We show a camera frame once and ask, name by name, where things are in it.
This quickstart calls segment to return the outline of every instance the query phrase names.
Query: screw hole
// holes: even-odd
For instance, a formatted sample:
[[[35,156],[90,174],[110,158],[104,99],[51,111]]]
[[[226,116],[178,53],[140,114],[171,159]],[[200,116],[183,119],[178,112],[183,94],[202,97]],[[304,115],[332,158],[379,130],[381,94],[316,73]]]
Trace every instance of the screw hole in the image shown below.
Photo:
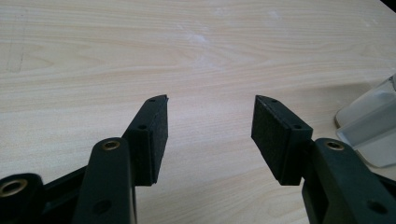
[[[326,146],[332,150],[344,150],[344,146],[336,142],[327,142]]]
[[[120,142],[117,141],[108,141],[102,145],[102,149],[104,150],[113,150],[120,146]]]
[[[0,198],[6,198],[22,191],[27,186],[27,180],[15,179],[3,184],[0,188]]]
[[[388,212],[388,209],[384,205],[373,200],[367,202],[367,207],[378,214],[386,214]]]
[[[110,207],[111,207],[110,200],[102,200],[93,206],[92,212],[96,215],[102,215],[103,213],[107,212],[110,209]]]

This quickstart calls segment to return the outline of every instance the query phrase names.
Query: white object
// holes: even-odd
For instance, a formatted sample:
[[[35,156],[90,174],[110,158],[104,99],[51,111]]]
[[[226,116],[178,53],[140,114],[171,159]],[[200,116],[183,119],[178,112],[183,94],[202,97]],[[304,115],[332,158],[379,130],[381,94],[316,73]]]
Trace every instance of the white object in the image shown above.
[[[376,167],[396,164],[396,75],[335,115],[341,141]]]

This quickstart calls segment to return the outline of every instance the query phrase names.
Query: wood grain surface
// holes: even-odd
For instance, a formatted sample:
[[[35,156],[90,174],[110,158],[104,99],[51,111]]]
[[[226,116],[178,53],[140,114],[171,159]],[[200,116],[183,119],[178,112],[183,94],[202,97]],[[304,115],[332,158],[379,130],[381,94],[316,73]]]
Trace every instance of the wood grain surface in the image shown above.
[[[394,73],[396,14],[379,0],[2,0],[0,178],[86,165],[167,94],[140,223],[307,223],[301,187],[280,187],[250,139],[254,96],[335,138],[335,113]]]

